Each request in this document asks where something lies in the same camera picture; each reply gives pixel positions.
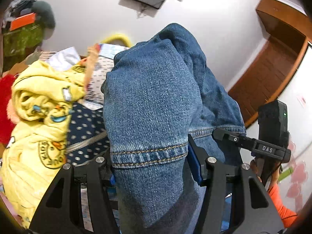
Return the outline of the orange sleeve forearm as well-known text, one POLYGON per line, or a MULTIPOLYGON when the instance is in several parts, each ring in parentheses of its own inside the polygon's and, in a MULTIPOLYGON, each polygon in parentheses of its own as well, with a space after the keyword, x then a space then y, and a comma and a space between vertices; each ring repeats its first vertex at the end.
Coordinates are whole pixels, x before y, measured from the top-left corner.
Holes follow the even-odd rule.
POLYGON ((298 215, 294 211, 284 206, 280 196, 280 189, 278 184, 275 183, 273 186, 271 186, 268 189, 268 194, 281 218, 282 223, 284 224, 284 227, 290 227, 298 215))

